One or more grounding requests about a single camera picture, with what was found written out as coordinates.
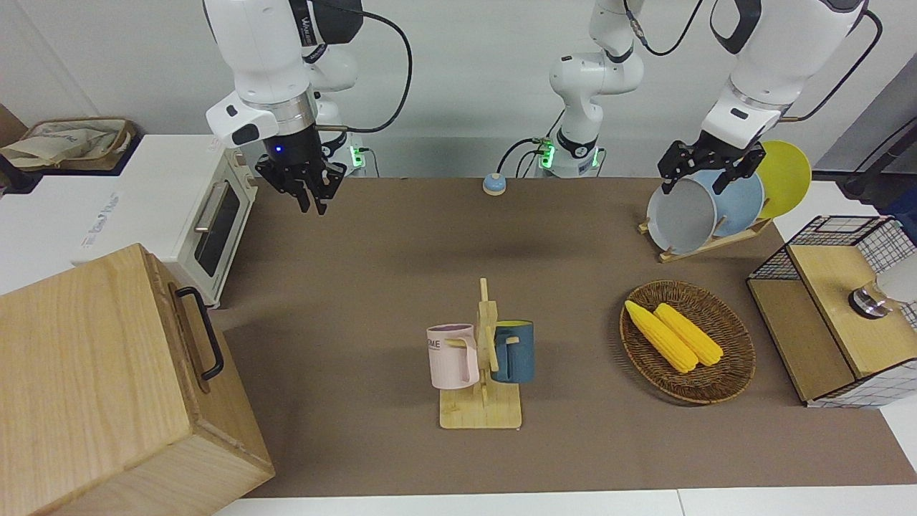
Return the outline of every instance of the oven door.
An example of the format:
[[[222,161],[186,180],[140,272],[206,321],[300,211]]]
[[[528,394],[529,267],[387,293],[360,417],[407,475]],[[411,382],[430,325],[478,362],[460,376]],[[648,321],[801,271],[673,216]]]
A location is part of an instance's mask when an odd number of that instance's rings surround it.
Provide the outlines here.
[[[192,227],[192,245],[182,259],[184,269],[202,287],[211,305],[219,303],[226,273],[251,210],[250,197],[229,164],[221,162],[220,170]]]

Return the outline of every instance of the corn cob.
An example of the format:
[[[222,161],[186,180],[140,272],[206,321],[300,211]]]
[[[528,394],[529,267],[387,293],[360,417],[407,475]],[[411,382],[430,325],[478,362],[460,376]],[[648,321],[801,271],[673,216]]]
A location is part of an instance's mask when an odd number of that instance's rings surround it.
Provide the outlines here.
[[[660,303],[653,313],[688,344],[701,364],[714,365],[723,358],[723,348],[669,304]]]
[[[697,355],[661,320],[633,301],[625,301],[624,306],[637,329],[676,371],[688,373],[697,367]]]

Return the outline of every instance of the pink mug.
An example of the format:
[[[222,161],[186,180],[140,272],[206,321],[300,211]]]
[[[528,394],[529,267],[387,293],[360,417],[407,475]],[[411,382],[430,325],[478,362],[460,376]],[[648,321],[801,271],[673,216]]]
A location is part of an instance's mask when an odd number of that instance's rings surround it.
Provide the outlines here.
[[[426,349],[430,355],[433,387],[456,389],[473,386],[481,379],[478,372],[478,345],[474,326],[440,324],[426,329]]]

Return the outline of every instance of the plate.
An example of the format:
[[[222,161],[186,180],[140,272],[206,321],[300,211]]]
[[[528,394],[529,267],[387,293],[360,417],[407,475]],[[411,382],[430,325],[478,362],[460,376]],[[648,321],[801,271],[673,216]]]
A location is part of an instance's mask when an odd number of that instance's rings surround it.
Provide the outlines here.
[[[709,405],[735,398],[755,375],[755,348],[742,321],[709,291],[681,281],[654,281],[627,297],[648,310],[669,303],[723,348],[716,365],[698,364],[681,374],[666,362],[621,308],[621,341],[636,370],[662,392],[682,401]]]
[[[700,183],[685,178],[665,195],[662,186],[653,192],[646,208],[649,236],[663,251],[687,254],[697,251],[713,235],[716,204]]]
[[[805,152],[786,141],[762,143],[767,155],[757,167],[764,184],[768,204],[761,210],[762,219],[773,219],[797,207],[812,182],[812,166]]]
[[[713,232],[716,237],[728,237],[747,230],[755,223],[761,207],[764,206],[764,185],[757,174],[736,179],[720,194],[713,192],[713,183],[720,177],[721,170],[701,170],[691,179],[703,185],[713,196],[716,215],[726,220]]]

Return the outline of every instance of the wooden mug holder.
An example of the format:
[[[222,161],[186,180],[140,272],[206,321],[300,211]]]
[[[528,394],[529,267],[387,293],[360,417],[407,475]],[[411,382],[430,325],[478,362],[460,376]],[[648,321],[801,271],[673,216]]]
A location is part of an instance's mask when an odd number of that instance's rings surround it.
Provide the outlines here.
[[[487,293],[487,278],[481,278],[481,301],[475,324],[478,370],[481,380],[470,387],[439,391],[439,426],[453,429],[519,428],[522,402],[519,384],[491,379],[500,370],[493,334],[497,329],[497,302]]]
[[[764,200],[764,205],[762,205],[762,209],[764,208],[764,206],[767,206],[767,205],[768,205],[768,201],[769,201],[769,199],[765,199],[765,200]],[[748,240],[748,239],[753,239],[753,238],[755,238],[756,236],[758,236],[759,234],[761,234],[761,232],[762,232],[767,226],[770,225],[770,223],[771,223],[772,220],[773,220],[773,219],[757,219],[757,220],[755,220],[755,222],[754,222],[751,226],[748,227],[748,229],[746,229],[746,230],[744,230],[744,231],[741,231],[741,232],[738,232],[738,233],[736,233],[735,235],[730,235],[730,236],[728,236],[728,237],[715,237],[715,236],[712,236],[712,237],[710,237],[710,239],[709,239],[706,243],[704,243],[704,244],[703,244],[700,248],[698,248],[696,251],[686,252],[686,253],[684,253],[684,254],[675,254],[675,253],[672,252],[671,248],[664,249],[664,250],[662,250],[662,252],[659,254],[658,259],[659,259],[659,261],[660,261],[661,263],[667,264],[667,263],[669,263],[669,262],[674,262],[674,261],[680,260],[680,259],[682,259],[682,258],[687,258],[687,257],[689,257],[689,256],[694,256],[695,254],[700,254],[700,253],[702,253],[702,252],[708,252],[708,251],[711,251],[711,250],[713,250],[713,249],[718,249],[718,248],[724,247],[724,246],[726,246],[726,245],[729,245],[729,244],[732,244],[732,243],[736,243],[736,242],[738,242],[738,241],[744,241],[744,240]],[[716,226],[713,228],[713,231],[716,232],[716,230],[718,230],[718,229],[720,228],[720,226],[722,226],[723,223],[724,223],[725,221],[726,221],[726,217],[720,217],[720,219],[717,220]],[[640,231],[640,234],[644,234],[644,235],[645,235],[645,234],[648,234],[648,233],[649,233],[649,217],[647,217],[646,220],[643,221],[643,223],[637,225],[637,230]]]

